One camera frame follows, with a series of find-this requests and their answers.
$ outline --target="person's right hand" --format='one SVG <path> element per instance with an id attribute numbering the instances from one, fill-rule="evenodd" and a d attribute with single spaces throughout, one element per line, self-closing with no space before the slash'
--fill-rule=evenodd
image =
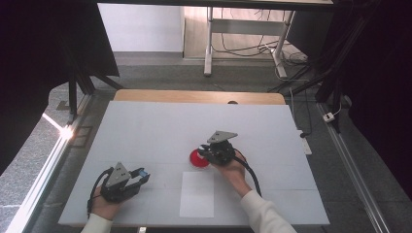
<path id="1" fill-rule="evenodd" d="M 238 158 L 245 161 L 245 158 L 239 151 L 235 150 L 235 154 Z M 232 184 L 233 188 L 239 193 L 240 197 L 245 196 L 250 190 L 252 190 L 245 180 L 245 167 L 242 164 L 232 159 L 228 164 L 219 166 L 212 164 L 216 167 L 221 174 Z"/>

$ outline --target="white sleeve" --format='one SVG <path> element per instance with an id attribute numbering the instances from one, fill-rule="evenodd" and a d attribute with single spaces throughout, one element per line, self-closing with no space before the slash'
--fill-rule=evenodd
<path id="1" fill-rule="evenodd" d="M 240 204 L 249 216 L 249 224 L 256 233 L 295 233 L 293 227 L 275 210 L 275 205 L 263 200 L 255 190 L 248 192 Z"/>
<path id="2" fill-rule="evenodd" d="M 109 233 L 113 222 L 95 214 L 90 214 L 82 233 Z"/>

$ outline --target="red circular object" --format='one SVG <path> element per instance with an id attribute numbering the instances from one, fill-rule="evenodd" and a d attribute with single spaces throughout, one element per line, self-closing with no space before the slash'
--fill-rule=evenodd
<path id="1" fill-rule="evenodd" d="M 197 150 L 194 150 L 191 152 L 190 154 L 190 163 L 198 168 L 205 168 L 209 165 L 209 161 L 206 160 L 205 158 L 201 158 L 198 153 Z"/>

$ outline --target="white paper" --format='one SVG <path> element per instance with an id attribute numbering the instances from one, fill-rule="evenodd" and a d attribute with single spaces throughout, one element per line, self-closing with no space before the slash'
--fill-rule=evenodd
<path id="1" fill-rule="evenodd" d="M 214 217 L 212 172 L 184 172 L 180 217 Z"/>

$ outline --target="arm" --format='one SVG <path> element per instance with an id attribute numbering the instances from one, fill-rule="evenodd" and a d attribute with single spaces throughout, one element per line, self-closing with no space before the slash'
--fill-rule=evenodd
<path id="1" fill-rule="evenodd" d="M 245 160 L 236 151 L 236 156 Z M 249 216 L 249 224 L 256 233 L 296 232 L 275 210 L 272 202 L 263 200 L 245 180 L 245 168 L 235 160 L 225 166 L 214 165 L 242 198 L 241 206 Z"/>
<path id="2" fill-rule="evenodd" d="M 109 233 L 113 224 L 113 218 L 118 213 L 122 203 L 107 202 L 100 196 L 100 187 L 94 191 L 93 206 L 90 218 L 82 233 Z"/>

